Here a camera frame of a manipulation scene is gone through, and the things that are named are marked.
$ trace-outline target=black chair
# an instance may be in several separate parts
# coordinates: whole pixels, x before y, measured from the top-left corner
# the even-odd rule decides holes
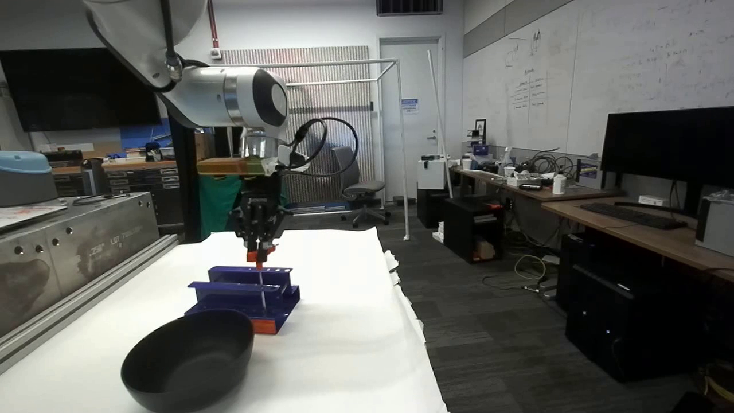
[[[344,205],[337,155],[331,145],[305,167],[305,171],[282,171],[282,201],[287,209],[319,209]]]
[[[389,211],[382,209],[382,201],[379,193],[386,189],[386,180],[359,180],[359,164],[353,160],[353,148],[350,146],[333,146],[337,164],[342,171],[339,183],[342,183],[342,198],[348,201],[348,214],[350,226],[359,224],[387,224],[389,223]]]

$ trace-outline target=white tablecloth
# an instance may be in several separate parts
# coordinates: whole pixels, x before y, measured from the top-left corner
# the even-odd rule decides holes
[[[242,242],[176,245],[0,376],[1,413],[140,413],[119,381],[128,349],[180,316]],[[257,334],[242,385],[210,413],[444,413],[414,314],[376,231],[283,231],[267,267],[292,267],[302,301]]]

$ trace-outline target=wall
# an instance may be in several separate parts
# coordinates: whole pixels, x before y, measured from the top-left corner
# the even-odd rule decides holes
[[[498,14],[503,6],[507,6],[511,0],[462,0],[462,31],[470,31],[493,14]]]
[[[608,112],[732,105],[732,16],[730,0],[572,0],[465,57],[462,123],[601,154]]]

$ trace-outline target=lab equipment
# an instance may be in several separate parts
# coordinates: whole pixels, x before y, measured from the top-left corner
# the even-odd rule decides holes
[[[58,198],[51,164],[37,151],[0,151],[0,189],[5,189],[0,191],[0,207],[39,205]]]
[[[267,158],[258,146],[264,140],[279,140],[287,125],[283,84],[258,66],[207,66],[173,51],[191,36],[207,0],[82,0],[82,4],[99,38],[157,92],[172,117],[191,128],[242,125],[242,146],[253,148],[247,155]],[[247,260],[261,267],[279,223],[278,195],[242,193],[234,223],[241,224],[235,234],[246,236]]]
[[[157,245],[148,193],[95,205],[66,201],[52,216],[1,226],[0,234],[0,365],[14,361],[47,325],[119,283]]]
[[[209,283],[191,283],[197,303],[186,314],[227,309],[249,318],[257,334],[275,334],[301,301],[292,268],[210,267]]]
[[[734,195],[710,193],[701,200],[695,242],[734,256]]]
[[[695,218],[704,186],[734,189],[734,107],[611,112],[601,154],[602,176],[644,174],[686,183],[686,216]]]
[[[444,189],[444,162],[443,155],[419,155],[414,162],[418,191],[443,191]]]

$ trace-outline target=floor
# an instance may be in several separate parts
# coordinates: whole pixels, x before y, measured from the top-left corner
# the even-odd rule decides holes
[[[399,260],[404,294],[423,322],[427,351],[452,413],[665,413],[695,388],[692,376],[616,382],[564,336],[564,314],[552,299],[524,292],[534,270],[513,270],[528,253],[507,245],[503,260],[468,264],[410,211],[379,226]],[[337,216],[292,218],[283,226],[342,226]]]

